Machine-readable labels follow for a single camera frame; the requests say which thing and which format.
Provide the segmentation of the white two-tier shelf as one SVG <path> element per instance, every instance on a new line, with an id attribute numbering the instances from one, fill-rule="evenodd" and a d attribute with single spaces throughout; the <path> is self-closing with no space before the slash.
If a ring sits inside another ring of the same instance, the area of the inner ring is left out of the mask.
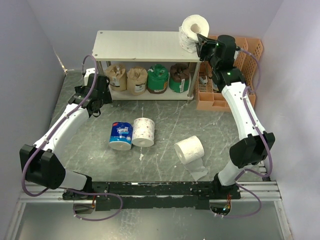
<path id="1" fill-rule="evenodd" d="M 168 88 L 162 94 L 146 91 L 141 95 L 132 95 L 127 90 L 110 90 L 114 101 L 191 101 L 194 98 L 201 62 L 196 53 L 187 52 L 180 46 L 178 31 L 100 30 L 97 32 L 92 54 L 100 74 L 104 73 L 102 62 L 195 63 L 186 92 L 176 93 Z"/>

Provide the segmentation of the blue Tempo tissue pack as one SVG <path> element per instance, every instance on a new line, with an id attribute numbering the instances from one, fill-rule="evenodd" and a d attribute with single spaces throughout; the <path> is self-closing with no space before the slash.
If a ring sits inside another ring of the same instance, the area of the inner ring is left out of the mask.
<path id="1" fill-rule="evenodd" d="M 109 146 L 118 151 L 128 151 L 132 148 L 133 126 L 128 122 L 112 124 Z"/>

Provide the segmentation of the dotted toilet roll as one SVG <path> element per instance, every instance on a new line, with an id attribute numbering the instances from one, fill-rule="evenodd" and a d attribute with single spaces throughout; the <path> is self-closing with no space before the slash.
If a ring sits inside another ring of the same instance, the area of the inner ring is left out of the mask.
<path id="1" fill-rule="evenodd" d="M 137 147 L 151 147 L 155 143 L 155 122 L 140 117 L 133 122 L 132 144 Z"/>
<path id="2" fill-rule="evenodd" d="M 203 16 L 198 14 L 190 15 L 183 20 L 179 27 L 179 44 L 185 51 L 193 54 L 197 51 L 198 34 L 207 37 L 209 31 L 209 23 Z"/>

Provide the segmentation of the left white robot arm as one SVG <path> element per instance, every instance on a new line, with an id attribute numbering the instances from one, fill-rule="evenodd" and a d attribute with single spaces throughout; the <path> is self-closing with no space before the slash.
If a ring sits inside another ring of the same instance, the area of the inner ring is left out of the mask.
<path id="1" fill-rule="evenodd" d="M 83 200 L 93 195 L 92 178 L 67 170 L 59 156 L 81 125 L 90 117 L 99 117 L 102 106 L 112 102 L 109 84 L 107 76 L 91 73 L 86 85 L 74 88 L 63 114 L 48 132 L 33 145 L 25 144 L 20 149 L 23 190 L 27 189 L 26 182 L 32 182 L 46 190 L 72 189 Z"/>

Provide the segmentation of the green roll brown top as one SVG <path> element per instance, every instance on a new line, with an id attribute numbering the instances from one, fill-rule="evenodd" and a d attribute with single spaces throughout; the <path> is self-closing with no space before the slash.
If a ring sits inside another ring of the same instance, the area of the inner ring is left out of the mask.
<path id="1" fill-rule="evenodd" d="M 184 63 L 176 63 L 170 67 L 169 87 L 175 93 L 183 93 L 188 90 L 190 81 L 190 69 Z"/>

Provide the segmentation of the brown paper roll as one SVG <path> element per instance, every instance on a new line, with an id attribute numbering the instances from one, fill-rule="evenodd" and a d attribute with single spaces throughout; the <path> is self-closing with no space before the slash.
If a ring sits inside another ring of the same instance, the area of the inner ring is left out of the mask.
<path id="1" fill-rule="evenodd" d="M 147 88 L 148 73 L 143 67 L 136 66 L 127 72 L 127 90 L 134 96 L 142 95 Z"/>
<path id="2" fill-rule="evenodd" d="M 127 71 L 123 64 L 112 64 L 105 70 L 105 75 L 110 80 L 110 88 L 116 92 L 127 89 Z"/>

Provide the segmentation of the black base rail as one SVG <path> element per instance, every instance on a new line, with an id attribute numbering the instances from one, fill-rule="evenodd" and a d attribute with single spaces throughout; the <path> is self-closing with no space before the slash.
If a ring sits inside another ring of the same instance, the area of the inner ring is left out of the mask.
<path id="1" fill-rule="evenodd" d="M 171 181 L 171 182 L 121 182 L 94 181 L 92 190 L 97 211 L 119 209 L 120 196 L 123 209 L 153 208 L 194 208 L 209 210 L 211 200 L 226 201 L 227 197 L 241 198 L 239 187 L 235 184 L 222 186 L 217 178 L 213 181 Z"/>

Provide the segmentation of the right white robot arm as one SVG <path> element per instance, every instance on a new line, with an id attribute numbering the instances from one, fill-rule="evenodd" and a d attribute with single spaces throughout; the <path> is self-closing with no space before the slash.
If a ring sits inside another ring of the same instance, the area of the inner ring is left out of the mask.
<path id="1" fill-rule="evenodd" d="M 220 35 L 210 39 L 197 34 L 196 43 L 199 59 L 208 62 L 212 70 L 212 80 L 222 93 L 235 120 L 239 141 L 229 150 L 230 160 L 221 170 L 218 183 L 212 186 L 212 193 L 218 199 L 229 194 L 229 186 L 246 172 L 252 171 L 252 166 L 269 160 L 273 167 L 271 148 L 275 143 L 275 135 L 267 132 L 259 121 L 249 99 L 250 87 L 240 69 L 234 66 L 234 55 L 244 49 L 236 45 L 236 40 L 230 35 Z"/>

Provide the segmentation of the plain white unrolled toilet roll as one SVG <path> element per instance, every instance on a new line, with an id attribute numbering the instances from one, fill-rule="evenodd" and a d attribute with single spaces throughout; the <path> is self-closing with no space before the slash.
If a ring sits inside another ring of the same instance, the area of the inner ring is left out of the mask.
<path id="1" fill-rule="evenodd" d="M 203 164 L 202 157 L 205 155 L 200 139 L 193 135 L 174 144 L 175 152 L 195 181 L 207 175 L 208 170 Z"/>

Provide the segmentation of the orange plastic file organizer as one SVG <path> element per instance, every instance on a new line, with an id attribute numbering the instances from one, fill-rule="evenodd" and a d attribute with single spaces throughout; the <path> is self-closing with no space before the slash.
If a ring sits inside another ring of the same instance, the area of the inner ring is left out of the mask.
<path id="1" fill-rule="evenodd" d="M 237 46 L 253 54 L 257 60 L 260 59 L 263 53 L 263 44 L 258 38 L 235 37 Z M 244 75 L 246 85 L 250 89 L 254 89 L 253 78 L 255 76 L 258 65 L 256 61 L 246 53 L 236 53 L 234 66 L 239 68 Z M 196 109 L 210 112 L 231 112 L 231 109 L 223 97 L 218 92 L 218 88 L 214 86 L 211 79 L 212 71 L 207 61 L 200 64 L 198 72 L 198 80 L 195 83 L 195 100 Z"/>

